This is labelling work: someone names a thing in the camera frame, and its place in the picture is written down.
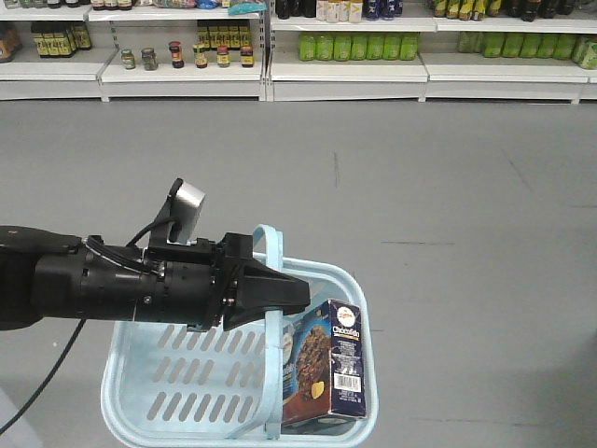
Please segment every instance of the glass jar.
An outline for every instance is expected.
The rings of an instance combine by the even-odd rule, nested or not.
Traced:
[[[156,57],[156,51],[151,47],[146,47],[141,50],[141,58],[143,59],[143,65],[149,72],[158,70],[158,59]]]
[[[255,65],[255,58],[253,57],[253,47],[250,45],[241,47],[241,65],[244,68],[251,68]]]
[[[134,62],[134,54],[132,54],[131,49],[124,49],[120,53],[120,59],[122,59],[122,64],[124,65],[124,68],[126,68],[127,70],[132,70],[136,67],[136,64]]]
[[[172,54],[172,67],[174,68],[183,68],[185,66],[185,61],[183,61],[183,46],[182,44],[177,41],[173,40],[168,44],[168,49]]]
[[[220,67],[230,67],[230,54],[228,46],[220,45],[217,48],[217,64]]]
[[[193,52],[195,53],[195,65],[197,65],[197,68],[207,67],[207,55],[205,54],[205,47],[202,42],[193,45]]]

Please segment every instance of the gray floor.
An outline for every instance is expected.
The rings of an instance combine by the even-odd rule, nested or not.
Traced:
[[[597,446],[594,105],[0,104],[0,222],[125,243],[177,176],[201,235],[285,232],[352,273],[381,415],[367,447]],[[0,336],[26,400],[75,322]],[[91,322],[27,419],[48,448],[121,446],[100,414],[112,325]]]

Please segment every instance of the product on shelf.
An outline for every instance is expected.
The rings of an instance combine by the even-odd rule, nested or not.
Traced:
[[[317,0],[305,0],[303,3],[303,14],[305,17],[315,17],[317,15]]]
[[[448,19],[458,19],[460,12],[460,0],[448,0],[448,8],[446,9],[446,17]]]
[[[315,59],[331,61],[334,56],[334,37],[329,33],[321,33],[315,37]]]
[[[350,23],[359,23],[363,18],[363,0],[351,0],[348,21]]]
[[[327,0],[326,22],[338,23],[340,21],[340,0]]]
[[[541,34],[527,33],[522,42],[521,58],[535,58],[541,44]]]
[[[183,60],[183,45],[179,41],[173,40],[168,44],[168,50],[172,57],[172,67],[183,68],[185,66],[185,61]]]
[[[141,60],[143,61],[143,66],[146,71],[153,72],[158,70],[158,58],[156,56],[156,51],[151,47],[145,47],[141,50]]]
[[[461,21],[470,21],[470,18],[473,15],[473,6],[475,5],[475,0],[463,0],[460,10],[458,11],[458,18]]]
[[[382,19],[392,20],[396,16],[396,0],[384,0],[382,2]]]
[[[327,15],[327,0],[317,0],[315,5],[315,18],[319,21],[324,21]]]
[[[404,33],[400,45],[400,61],[413,61],[419,52],[419,34]]]
[[[197,68],[207,67],[207,55],[205,54],[206,48],[203,42],[198,42],[193,45],[193,52],[195,53],[195,66]]]
[[[367,12],[365,17],[368,21],[376,21],[380,17],[381,0],[365,0],[367,1]]]
[[[288,0],[290,3],[290,15],[298,17],[302,15],[302,4],[300,0]]]
[[[383,34],[371,33],[367,44],[367,59],[376,61],[383,55]]]
[[[485,33],[477,33],[477,41],[475,44],[475,52],[481,53],[483,51],[483,44],[485,42]]]
[[[564,16],[570,15],[575,9],[575,4],[575,0],[561,0],[558,7],[558,14],[563,14]]]
[[[593,37],[584,44],[578,64],[587,70],[597,69],[597,38]]]
[[[590,36],[589,35],[580,35],[576,39],[575,49],[572,52],[572,59],[573,63],[580,63],[580,58],[582,57],[582,52],[585,49],[585,45],[589,42]]]
[[[92,48],[84,21],[34,21],[31,34],[41,58],[70,58],[80,49]]]
[[[352,39],[350,35],[336,35],[334,39],[334,61],[348,61],[351,59]]]
[[[507,15],[510,17],[520,17],[522,14],[523,0],[508,0]]]
[[[176,9],[189,9],[192,7],[213,9],[220,6],[220,3],[211,0],[199,0],[199,2],[196,2],[195,0],[153,0],[153,4],[156,7],[172,7]]]
[[[521,54],[524,33],[506,33],[506,40],[502,48],[502,57],[518,58]]]
[[[340,21],[348,21],[351,12],[351,2],[349,0],[340,0]]]
[[[487,7],[487,15],[490,17],[497,17],[500,15],[502,8],[502,0],[491,0]]]
[[[315,59],[315,36],[303,33],[298,38],[298,58],[301,61],[312,61]]]
[[[132,54],[131,49],[124,49],[120,52],[120,59],[122,60],[122,65],[126,70],[132,70],[136,67],[136,63],[134,61],[134,54]]]
[[[486,0],[475,0],[475,5],[473,5],[473,13],[471,15],[471,19],[473,21],[482,21],[485,19],[487,14],[487,1]]]
[[[118,0],[118,9],[130,11],[132,9],[132,0]]]
[[[228,46],[220,45],[217,48],[217,65],[222,68],[230,67],[230,53]]]
[[[474,53],[477,52],[477,40],[480,33],[474,31],[462,31],[458,36],[458,52]]]
[[[14,23],[0,22],[0,63],[11,62],[21,48],[21,39]]]
[[[434,4],[434,17],[445,17],[446,16],[446,9],[448,8],[448,0],[436,0]]]
[[[250,45],[241,47],[241,67],[251,68],[255,65],[253,47]]]
[[[205,42],[207,49],[216,50],[220,45],[229,49],[240,49],[251,42],[249,21],[197,21],[199,41]]]
[[[108,11],[118,10],[118,0],[104,0],[104,8]]]
[[[402,35],[398,33],[388,33],[383,40],[382,59],[386,61],[395,61],[400,58],[400,46]]]
[[[545,33],[541,36],[541,43],[537,50],[537,58],[547,59],[553,57],[553,51],[558,43],[558,35],[554,33]]]
[[[575,49],[576,35],[559,35],[558,43],[553,50],[553,59],[567,60]]]
[[[542,0],[539,7],[539,16],[544,19],[553,19],[558,12],[560,0]]]
[[[353,35],[353,45],[351,47],[351,59],[353,61],[364,61],[367,58],[367,44],[367,34],[355,33]]]
[[[19,7],[19,0],[4,0],[4,6],[7,9],[16,9]]]
[[[483,56],[486,58],[498,58],[502,55],[502,47],[506,40],[506,33],[489,32],[483,39]]]
[[[541,0],[525,0],[521,19],[524,21],[534,21],[537,17],[540,7]]]

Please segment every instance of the light blue basket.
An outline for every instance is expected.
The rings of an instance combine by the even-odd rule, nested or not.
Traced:
[[[283,236],[259,226],[265,254],[256,259],[310,284],[312,305],[326,299],[361,307],[368,417],[332,428],[316,424],[287,433],[282,419],[282,329],[287,317],[232,331],[187,333],[184,325],[118,322],[102,382],[102,414],[131,447],[352,447],[370,434],[379,410],[365,296],[329,264],[283,258]]]

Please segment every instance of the bottle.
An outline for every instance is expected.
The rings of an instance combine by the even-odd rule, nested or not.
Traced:
[[[146,71],[153,72],[158,70],[158,58],[156,57],[156,51],[151,47],[145,47],[141,50],[141,59]]]
[[[326,22],[338,23],[340,21],[340,0],[327,0]]]
[[[202,42],[193,45],[193,52],[195,53],[195,66],[197,68],[207,67],[207,55],[205,54],[205,46]]]
[[[241,67],[252,68],[254,65],[253,47],[250,45],[241,47]]]
[[[500,9],[502,9],[502,0],[491,0],[487,8],[487,15],[497,17],[500,15]]]
[[[90,32],[84,21],[76,21],[73,25],[73,31],[75,32],[75,41],[79,49],[88,50],[93,47]]]
[[[290,2],[290,15],[293,17],[302,16],[301,0],[288,0]]]
[[[21,38],[19,32],[12,21],[6,21],[4,23],[6,42],[8,44],[8,50],[13,54],[22,49]]]
[[[510,17],[520,17],[522,14],[522,0],[509,0],[507,4],[507,15]]]
[[[54,39],[58,47],[61,58],[70,58],[73,56],[73,50],[66,34],[63,23],[55,22],[53,27]]]
[[[19,7],[19,1],[18,0],[4,0],[4,6],[7,9],[16,9],[17,7]]]
[[[448,0],[436,0],[433,10],[433,17],[446,17],[446,9],[448,8]]]
[[[382,58],[383,39],[384,36],[382,33],[371,33],[369,35],[367,44],[367,59],[376,61]]]
[[[302,12],[305,17],[315,17],[317,15],[317,0],[304,0]]]
[[[14,58],[8,40],[6,26],[0,23],[0,63],[9,63]]]
[[[177,40],[173,40],[168,44],[168,50],[170,51],[172,56],[172,67],[183,68],[185,66],[185,61],[183,60],[182,44]]]
[[[461,31],[458,35],[458,52],[474,53],[479,33],[475,31]]]
[[[286,20],[290,19],[290,4],[289,0],[276,0],[276,10],[278,13],[278,19]]]
[[[585,43],[578,65],[585,70],[597,69],[597,41],[595,38],[591,38]]]
[[[121,11],[130,11],[132,9],[132,0],[117,0],[118,9]]]
[[[523,41],[524,33],[506,33],[506,40],[504,41],[504,48],[502,49],[502,57],[518,58],[519,54],[521,54]]]
[[[104,0],[104,6],[108,11],[118,10],[118,0]]]
[[[340,21],[348,21],[351,13],[350,0],[340,0]]]
[[[317,0],[315,18],[324,21],[327,15],[327,0]]]
[[[502,47],[504,46],[505,39],[505,33],[485,33],[483,42],[483,56],[486,58],[499,58],[502,54]]]
[[[558,14],[569,16],[575,10],[575,0],[562,0],[558,6]]]
[[[485,0],[475,0],[475,5],[473,6],[473,15],[471,16],[471,20],[473,21],[482,21],[485,19],[487,15],[487,2]]]
[[[73,23],[66,22],[64,24],[64,31],[66,32],[66,37],[68,38],[68,43],[71,48],[71,52],[75,54],[78,51],[78,45],[76,44],[75,39],[75,31],[73,30]]]
[[[384,0],[382,7],[382,19],[392,21],[396,15],[396,0]]]
[[[541,0],[526,0],[524,2],[524,10],[522,11],[521,19],[524,21],[534,21],[540,6]]]
[[[380,17],[380,0],[367,0],[367,17],[368,21],[376,21]]]
[[[470,21],[470,18],[473,16],[474,5],[475,0],[463,0],[460,10],[458,11],[458,18],[461,21]]]
[[[348,21],[350,23],[360,23],[363,19],[363,0],[351,0]]]
[[[575,49],[576,35],[559,35],[558,43],[556,44],[555,50],[553,50],[553,59],[559,59],[566,61],[572,57],[572,53]]]
[[[351,59],[353,61],[364,61],[367,58],[367,34],[355,33],[353,45],[351,46]]]
[[[400,61],[413,61],[419,52],[419,33],[405,33],[400,45]]]
[[[124,49],[120,53],[120,59],[122,60],[122,65],[124,65],[124,68],[126,70],[132,70],[137,66],[134,61],[134,54],[132,54],[131,49]]]
[[[35,46],[37,47],[37,54],[40,58],[49,58],[48,46],[44,40],[44,28],[41,21],[34,21],[31,23],[31,35],[34,38]]]
[[[542,0],[539,7],[539,16],[544,19],[553,19],[558,12],[560,0]]]
[[[448,9],[446,10],[446,17],[448,19],[458,19],[460,12],[460,0],[448,0]]]
[[[334,61],[349,61],[351,59],[351,45],[350,35],[337,35],[334,40]]]
[[[315,59],[315,36],[309,33],[302,33],[298,39],[298,59],[300,61],[312,61]]]
[[[230,54],[226,45],[217,48],[217,65],[222,68],[230,67]]]
[[[534,58],[539,51],[539,45],[541,44],[541,34],[539,33],[526,33],[524,35],[524,41],[522,42],[521,58]]]
[[[334,37],[328,33],[321,33],[315,38],[315,59],[317,61],[331,61],[334,56]]]
[[[402,36],[399,33],[388,33],[383,40],[382,59],[395,61],[400,57],[400,44]]]
[[[475,43],[475,52],[482,53],[485,50],[485,33],[477,33],[477,42]]]
[[[58,43],[54,37],[52,27],[48,21],[42,22],[42,35],[44,41],[48,47],[48,54],[50,58],[60,58],[60,50],[58,49]]]
[[[572,57],[570,58],[570,59],[572,59],[573,63],[580,63],[580,58],[582,57],[582,52],[585,49],[589,40],[590,40],[590,37],[588,35],[580,35],[578,37],[578,39],[576,40],[575,49],[572,52]],[[557,43],[558,43],[558,37],[556,35],[555,43],[553,45],[554,49],[555,49]]]
[[[556,49],[558,44],[558,35],[555,33],[545,33],[541,36],[541,43],[537,50],[537,58],[551,58],[553,57],[553,51]]]

